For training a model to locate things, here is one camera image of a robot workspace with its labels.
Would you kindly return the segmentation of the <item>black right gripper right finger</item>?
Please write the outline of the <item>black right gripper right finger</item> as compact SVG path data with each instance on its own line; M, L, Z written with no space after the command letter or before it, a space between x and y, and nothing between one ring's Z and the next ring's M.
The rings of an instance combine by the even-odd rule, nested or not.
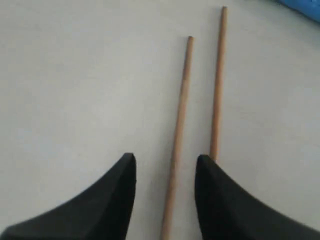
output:
M318 240L320 232L249 194L208 155L196 161L194 197L204 240Z

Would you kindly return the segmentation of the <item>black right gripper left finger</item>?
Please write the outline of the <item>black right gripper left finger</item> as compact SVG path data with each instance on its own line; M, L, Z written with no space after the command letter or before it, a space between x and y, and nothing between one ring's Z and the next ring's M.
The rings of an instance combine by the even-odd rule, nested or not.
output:
M94 184L69 201L8 226L2 240L124 240L132 216L137 162L126 152Z

